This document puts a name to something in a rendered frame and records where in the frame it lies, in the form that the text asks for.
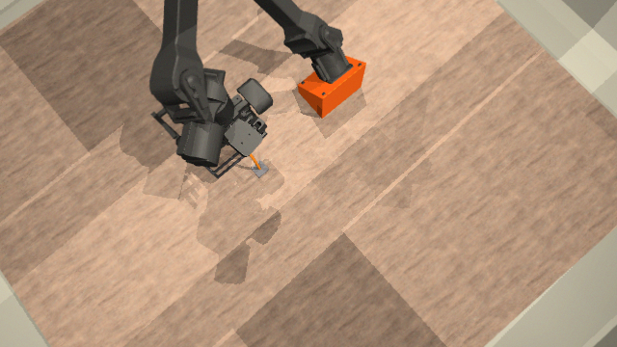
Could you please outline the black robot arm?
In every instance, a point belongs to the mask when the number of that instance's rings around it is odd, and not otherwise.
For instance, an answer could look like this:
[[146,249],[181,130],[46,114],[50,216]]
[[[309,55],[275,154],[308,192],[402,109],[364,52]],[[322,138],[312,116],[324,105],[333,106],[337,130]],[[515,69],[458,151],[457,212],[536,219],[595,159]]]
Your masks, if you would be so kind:
[[[283,28],[283,44],[293,55],[310,58],[318,78],[333,84],[354,66],[341,46],[341,30],[292,0],[255,0]],[[203,68],[197,49],[198,0],[164,0],[163,36],[149,78],[149,90],[174,124],[183,129],[176,154],[191,163],[218,167],[222,144],[248,157],[267,135],[259,117],[240,114],[224,128],[233,104],[224,87],[224,70]],[[180,109],[179,104],[194,107]]]

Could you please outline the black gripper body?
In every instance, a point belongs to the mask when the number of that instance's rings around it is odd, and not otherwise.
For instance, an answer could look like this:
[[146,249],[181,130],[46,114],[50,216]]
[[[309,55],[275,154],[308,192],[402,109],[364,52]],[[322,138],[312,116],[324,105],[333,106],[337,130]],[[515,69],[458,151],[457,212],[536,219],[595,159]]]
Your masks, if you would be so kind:
[[231,99],[233,104],[232,114],[228,120],[219,123],[224,128],[227,128],[233,122],[236,115],[241,114],[244,118],[249,116],[252,113],[251,106],[261,115],[273,105],[272,96],[253,78],[247,80],[237,91],[245,99],[242,100],[239,94]]

